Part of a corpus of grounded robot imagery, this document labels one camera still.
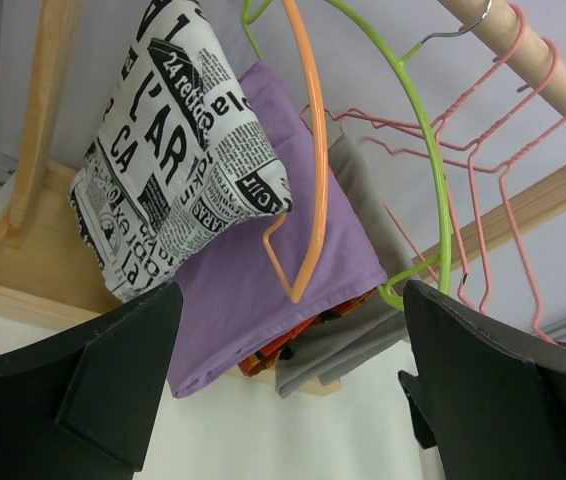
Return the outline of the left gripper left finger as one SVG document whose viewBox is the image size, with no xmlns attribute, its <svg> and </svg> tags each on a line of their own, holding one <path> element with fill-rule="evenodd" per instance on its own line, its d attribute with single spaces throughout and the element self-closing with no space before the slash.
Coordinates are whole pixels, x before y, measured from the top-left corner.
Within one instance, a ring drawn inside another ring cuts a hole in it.
<svg viewBox="0 0 566 480">
<path fill-rule="evenodd" d="M 146 459 L 183 297 L 167 283 L 0 355 L 0 479 L 131 479 Z"/>
</svg>

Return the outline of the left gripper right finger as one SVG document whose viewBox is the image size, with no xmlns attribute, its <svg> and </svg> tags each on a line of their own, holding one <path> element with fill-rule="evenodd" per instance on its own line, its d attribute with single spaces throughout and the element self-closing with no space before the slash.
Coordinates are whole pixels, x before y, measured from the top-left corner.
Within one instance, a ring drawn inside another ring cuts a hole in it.
<svg viewBox="0 0 566 480">
<path fill-rule="evenodd" d="M 566 348 L 410 280 L 418 373 L 398 380 L 414 436 L 449 479 L 566 479 Z"/>
</svg>

